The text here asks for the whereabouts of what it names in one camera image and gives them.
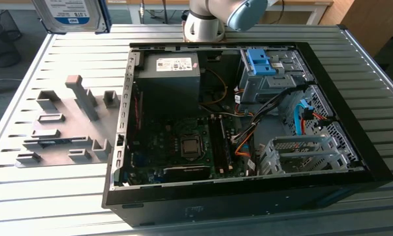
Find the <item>motherboard chip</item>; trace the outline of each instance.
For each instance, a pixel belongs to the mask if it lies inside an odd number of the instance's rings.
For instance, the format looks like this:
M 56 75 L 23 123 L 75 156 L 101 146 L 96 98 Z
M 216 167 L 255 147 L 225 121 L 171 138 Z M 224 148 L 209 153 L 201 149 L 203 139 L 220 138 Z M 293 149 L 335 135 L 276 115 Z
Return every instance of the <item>motherboard chip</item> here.
M 197 140 L 185 140 L 184 141 L 184 153 L 197 153 Z
M 188 161 L 201 157 L 201 137 L 196 135 L 181 136 L 181 155 Z

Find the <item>wooden desk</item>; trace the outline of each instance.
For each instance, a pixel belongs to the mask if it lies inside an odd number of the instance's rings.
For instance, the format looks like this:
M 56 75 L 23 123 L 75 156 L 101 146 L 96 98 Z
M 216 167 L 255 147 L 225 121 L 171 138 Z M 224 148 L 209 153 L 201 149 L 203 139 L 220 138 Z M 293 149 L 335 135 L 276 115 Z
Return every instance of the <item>wooden desk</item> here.
M 129 10 L 133 24 L 140 24 L 140 3 L 141 0 L 107 0 L 111 10 Z M 333 0 L 285 0 L 285 11 L 311 12 L 308 25 L 317 25 L 327 7 Z M 0 9 L 35 10 L 31 0 L 0 0 Z M 145 0 L 147 10 L 163 10 L 161 0 Z M 189 0 L 167 0 L 167 10 L 188 10 Z M 267 11 L 281 11 L 279 1 Z
M 140 3 L 141 0 L 124 0 L 128 4 L 131 19 L 133 24 L 140 24 Z M 145 0 L 147 10 L 163 10 L 161 0 Z M 267 11 L 281 11 L 281 1 L 279 1 Z M 327 7 L 333 4 L 333 0 L 285 0 L 285 11 L 311 12 L 307 25 L 317 25 L 324 15 Z M 188 10 L 189 0 L 167 0 L 168 10 Z

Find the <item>desk leg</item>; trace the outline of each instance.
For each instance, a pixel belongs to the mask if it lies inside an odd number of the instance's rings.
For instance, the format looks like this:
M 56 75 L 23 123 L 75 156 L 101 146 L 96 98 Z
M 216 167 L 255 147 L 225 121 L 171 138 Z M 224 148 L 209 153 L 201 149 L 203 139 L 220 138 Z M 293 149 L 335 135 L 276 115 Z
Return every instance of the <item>desk leg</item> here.
M 131 15 L 131 21 L 133 24 L 139 25 L 141 24 L 140 21 L 140 5 L 129 5 L 129 15 Z
M 319 25 L 319 22 L 325 13 L 327 7 L 328 7 L 327 5 L 321 5 L 316 7 L 308 19 L 307 25 Z

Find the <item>connector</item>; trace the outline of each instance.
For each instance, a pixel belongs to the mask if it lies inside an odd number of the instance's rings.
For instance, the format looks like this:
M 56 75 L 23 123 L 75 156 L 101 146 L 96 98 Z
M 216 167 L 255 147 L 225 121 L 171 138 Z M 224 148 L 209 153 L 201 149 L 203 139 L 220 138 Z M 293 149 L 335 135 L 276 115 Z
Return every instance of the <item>connector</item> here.
M 319 122 L 317 122 L 317 126 L 319 126 L 319 127 L 328 126 L 328 125 L 332 124 L 332 122 L 333 122 L 332 119 L 320 119 Z
M 313 112 L 315 112 L 315 109 L 311 109 L 309 107 L 307 107 L 304 109 L 303 114 L 301 114 L 303 119 L 304 120 L 312 120 L 312 119 L 315 119 Z

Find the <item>sticker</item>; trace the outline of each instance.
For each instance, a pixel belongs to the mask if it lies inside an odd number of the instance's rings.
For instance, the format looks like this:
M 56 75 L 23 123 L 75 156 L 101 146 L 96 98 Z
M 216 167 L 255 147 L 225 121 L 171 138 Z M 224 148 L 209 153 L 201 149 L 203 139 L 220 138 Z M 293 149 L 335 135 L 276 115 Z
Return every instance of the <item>sticker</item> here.
M 159 58 L 156 71 L 192 70 L 191 58 Z
M 51 15 L 63 24 L 87 24 L 89 12 L 84 0 L 45 0 Z
M 204 211 L 204 206 L 185 207 L 185 217 L 193 218 L 199 216 L 203 211 Z
M 255 170 L 255 163 L 253 163 L 253 161 L 249 159 L 248 160 L 248 167 L 252 169 L 252 170 Z
M 284 68 L 284 66 L 283 66 L 283 63 L 281 62 L 279 62 L 279 63 L 272 63 L 272 65 L 273 65 L 273 67 L 283 67 Z
M 235 103 L 240 104 L 240 96 L 235 95 Z

